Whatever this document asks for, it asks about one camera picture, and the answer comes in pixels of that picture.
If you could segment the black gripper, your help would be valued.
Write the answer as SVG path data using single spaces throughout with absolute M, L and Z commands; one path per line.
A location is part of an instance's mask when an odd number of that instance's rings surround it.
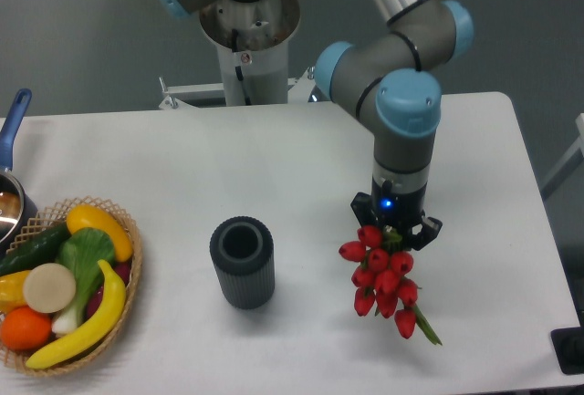
M 406 248 L 422 250 L 437 238 L 443 222 L 428 217 L 423 209 L 427 178 L 394 174 L 372 178 L 370 194 L 358 192 L 350 208 L 361 227 L 390 226 L 402 237 Z

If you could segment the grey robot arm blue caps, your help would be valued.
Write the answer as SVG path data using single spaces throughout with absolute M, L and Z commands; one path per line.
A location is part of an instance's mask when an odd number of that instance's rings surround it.
M 230 106 L 287 101 L 288 41 L 298 0 L 159 0 L 174 16 L 198 15 L 217 50 Z M 440 233 L 423 201 L 441 118 L 442 91 L 432 69 L 473 43 L 474 23 L 455 1 L 374 0 L 387 34 L 365 47 L 338 42 L 314 67 L 316 87 L 374 138 L 370 193 L 351 207 L 360 224 L 391 229 L 406 249 Z

